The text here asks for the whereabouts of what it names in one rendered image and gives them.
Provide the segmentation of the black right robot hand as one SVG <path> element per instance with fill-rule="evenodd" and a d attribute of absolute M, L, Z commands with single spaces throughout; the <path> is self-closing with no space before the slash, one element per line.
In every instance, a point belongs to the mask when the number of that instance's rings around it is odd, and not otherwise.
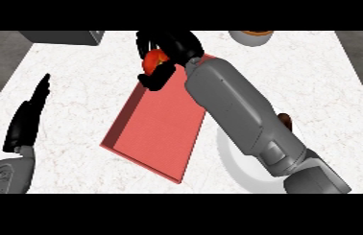
<path fill-rule="evenodd" d="M 204 56 L 200 40 L 191 31 L 139 31 L 136 33 L 136 46 L 142 62 L 148 52 L 163 49 L 169 56 L 151 76 L 144 73 L 138 76 L 142 85 L 151 91 L 160 91 L 176 71 L 175 65 L 187 66 L 192 58 Z"/>

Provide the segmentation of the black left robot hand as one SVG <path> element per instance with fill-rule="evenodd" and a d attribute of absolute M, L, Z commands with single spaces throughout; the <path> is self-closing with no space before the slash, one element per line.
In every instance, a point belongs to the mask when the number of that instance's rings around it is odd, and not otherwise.
<path fill-rule="evenodd" d="M 35 146 L 40 116 L 51 94 L 51 75 L 40 80 L 32 99 L 24 101 L 14 116 L 4 144 L 4 152 L 15 153 L 21 146 Z"/>

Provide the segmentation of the red tomato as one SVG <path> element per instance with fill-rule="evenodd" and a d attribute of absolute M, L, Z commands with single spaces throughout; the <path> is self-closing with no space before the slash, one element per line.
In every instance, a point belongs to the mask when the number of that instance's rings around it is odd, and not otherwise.
<path fill-rule="evenodd" d="M 154 49 L 148 52 L 144 62 L 142 62 L 142 67 L 144 67 L 144 71 L 145 74 L 148 76 L 153 75 L 157 67 L 166 62 L 169 61 L 169 56 L 164 53 L 163 49 Z"/>

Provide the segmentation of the red flat box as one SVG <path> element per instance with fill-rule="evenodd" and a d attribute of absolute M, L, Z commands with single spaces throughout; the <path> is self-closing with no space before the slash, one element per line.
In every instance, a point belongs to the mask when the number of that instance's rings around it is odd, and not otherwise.
<path fill-rule="evenodd" d="M 176 65 L 160 91 L 136 85 L 101 142 L 102 148 L 175 183 L 184 180 L 206 115 L 187 80 L 185 67 Z"/>

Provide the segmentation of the brown item on plate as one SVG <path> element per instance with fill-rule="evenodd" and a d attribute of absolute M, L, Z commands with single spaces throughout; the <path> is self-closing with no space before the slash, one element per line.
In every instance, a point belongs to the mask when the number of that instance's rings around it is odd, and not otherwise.
<path fill-rule="evenodd" d="M 279 121 L 285 125 L 288 129 L 293 129 L 293 119 L 287 113 L 279 113 L 278 114 Z"/>

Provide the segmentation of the white plate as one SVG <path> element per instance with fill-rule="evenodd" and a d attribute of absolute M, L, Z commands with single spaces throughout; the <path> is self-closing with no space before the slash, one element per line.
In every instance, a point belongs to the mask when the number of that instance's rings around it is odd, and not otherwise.
<path fill-rule="evenodd" d="M 284 194 L 284 177 L 274 177 L 254 156 L 246 155 L 231 137 L 218 129 L 218 149 L 225 169 L 238 186 L 257 194 Z"/>

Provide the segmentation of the grey bowl with orange contents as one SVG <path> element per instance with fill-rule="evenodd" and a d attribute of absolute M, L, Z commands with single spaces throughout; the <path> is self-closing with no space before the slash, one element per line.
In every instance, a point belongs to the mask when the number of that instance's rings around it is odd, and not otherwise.
<path fill-rule="evenodd" d="M 229 31 L 229 34 L 240 44 L 257 47 L 269 42 L 274 31 Z"/>

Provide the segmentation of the dark grey block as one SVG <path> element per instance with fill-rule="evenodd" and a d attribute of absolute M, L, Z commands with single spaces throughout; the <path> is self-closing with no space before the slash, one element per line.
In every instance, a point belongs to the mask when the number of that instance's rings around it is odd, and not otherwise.
<path fill-rule="evenodd" d="M 21 31 L 33 43 L 70 44 L 97 46 L 101 43 L 104 31 Z"/>

